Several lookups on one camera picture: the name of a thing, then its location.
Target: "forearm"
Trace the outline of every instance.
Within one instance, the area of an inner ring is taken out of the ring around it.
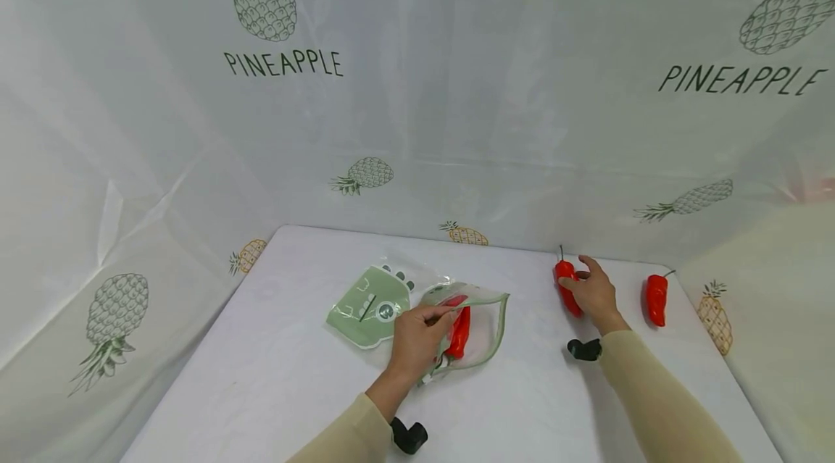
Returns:
[[[413,386],[414,377],[386,369],[368,388],[366,396],[377,406],[386,423],[391,423]]]
[[[364,393],[287,463],[383,463],[389,421]]]
[[[606,380],[620,397],[648,463],[742,461],[707,410],[636,333],[614,330],[601,343]]]

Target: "sleeve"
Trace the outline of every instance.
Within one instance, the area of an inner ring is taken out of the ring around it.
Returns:
[[[384,463],[390,445],[391,426],[362,393],[287,463]]]
[[[707,410],[633,331],[608,333],[600,364],[648,463],[741,463]]]

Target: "clear plastic bag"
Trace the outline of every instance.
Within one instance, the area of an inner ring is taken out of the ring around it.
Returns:
[[[510,294],[471,283],[439,283],[423,295],[421,304],[454,305],[456,324],[441,342],[438,364],[423,377],[426,384],[452,370],[471,369],[493,358],[504,338],[504,317]],[[467,321],[463,330],[460,320]]]

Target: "black clamp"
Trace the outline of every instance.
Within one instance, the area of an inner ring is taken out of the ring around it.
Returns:
[[[603,354],[603,346],[600,346],[600,338],[583,343],[579,340],[572,340],[568,344],[569,352],[576,359],[584,361],[597,361],[600,354]]]
[[[411,429],[407,430],[406,425],[403,425],[399,418],[394,418],[390,425],[391,432],[394,434],[394,444],[409,456],[414,456],[429,439],[429,433],[419,423],[415,423]]]

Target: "red chili pepper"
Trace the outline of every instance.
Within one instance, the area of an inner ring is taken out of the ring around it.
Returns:
[[[565,305],[565,308],[570,311],[571,314],[575,315],[577,318],[582,318],[583,310],[579,309],[579,305],[577,305],[577,300],[573,298],[573,293],[570,289],[564,288],[560,285],[559,279],[560,278],[573,278],[574,280],[579,280],[575,271],[573,271],[573,264],[571,264],[568,260],[565,259],[565,255],[562,254],[562,246],[560,246],[560,261],[557,265],[554,266],[554,282],[557,284],[557,288],[560,289],[560,297],[562,297],[562,305]]]
[[[457,294],[450,299],[441,302],[441,305],[450,305],[455,307],[465,303],[467,299],[466,294]],[[465,346],[469,340],[469,324],[470,324],[470,308],[469,306],[461,308],[458,313],[455,324],[452,325],[452,340],[449,343],[449,348],[444,351],[444,354],[451,358],[461,359],[465,357]]]
[[[470,322],[470,308],[461,309],[461,314],[455,319],[455,325],[452,326],[452,341],[449,343],[449,349],[444,353],[455,359],[465,357],[465,346],[469,340],[469,322]]]
[[[644,298],[647,300],[647,314],[653,324],[664,327],[666,322],[665,309],[667,307],[667,277],[676,272],[670,271],[666,275],[650,275],[647,278],[647,290]]]

